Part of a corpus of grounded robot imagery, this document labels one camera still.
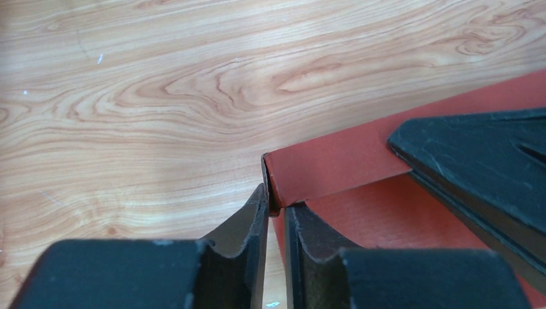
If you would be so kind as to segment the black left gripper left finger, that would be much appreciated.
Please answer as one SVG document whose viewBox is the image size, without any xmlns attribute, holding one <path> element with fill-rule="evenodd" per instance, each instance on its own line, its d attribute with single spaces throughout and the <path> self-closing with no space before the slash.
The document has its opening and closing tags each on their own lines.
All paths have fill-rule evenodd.
<svg viewBox="0 0 546 309">
<path fill-rule="evenodd" d="M 12 308 L 259 308 L 263 184 L 200 239 L 65 239 L 34 263 Z"/>
</svg>

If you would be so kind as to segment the red paper box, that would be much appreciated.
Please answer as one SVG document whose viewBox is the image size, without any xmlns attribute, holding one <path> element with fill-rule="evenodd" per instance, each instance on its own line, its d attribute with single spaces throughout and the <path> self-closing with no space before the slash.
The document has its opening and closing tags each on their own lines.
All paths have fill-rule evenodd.
<svg viewBox="0 0 546 309">
<path fill-rule="evenodd" d="M 532 108 L 545 108 L 544 70 L 267 153 L 265 181 L 284 262 L 285 210 L 304 203 L 364 248 L 491 250 L 511 267 L 529 308 L 543 308 L 545 291 L 530 285 L 416 182 L 388 145 L 388 137 L 410 119 Z"/>
</svg>

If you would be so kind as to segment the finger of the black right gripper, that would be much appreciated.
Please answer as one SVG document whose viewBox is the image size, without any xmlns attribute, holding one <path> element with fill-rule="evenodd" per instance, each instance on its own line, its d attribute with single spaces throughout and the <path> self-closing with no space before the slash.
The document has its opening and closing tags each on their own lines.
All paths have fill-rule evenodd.
<svg viewBox="0 0 546 309">
<path fill-rule="evenodd" d="M 388 145 L 416 182 L 545 291 L 545 108 L 414 118 Z"/>
</svg>

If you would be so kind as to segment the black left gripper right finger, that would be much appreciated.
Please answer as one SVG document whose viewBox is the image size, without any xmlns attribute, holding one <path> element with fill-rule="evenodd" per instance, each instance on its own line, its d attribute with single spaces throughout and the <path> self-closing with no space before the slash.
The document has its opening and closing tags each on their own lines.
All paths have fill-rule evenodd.
<svg viewBox="0 0 546 309">
<path fill-rule="evenodd" d="M 495 252 L 364 248 L 304 203 L 285 210 L 291 308 L 529 308 L 511 267 Z"/>
</svg>

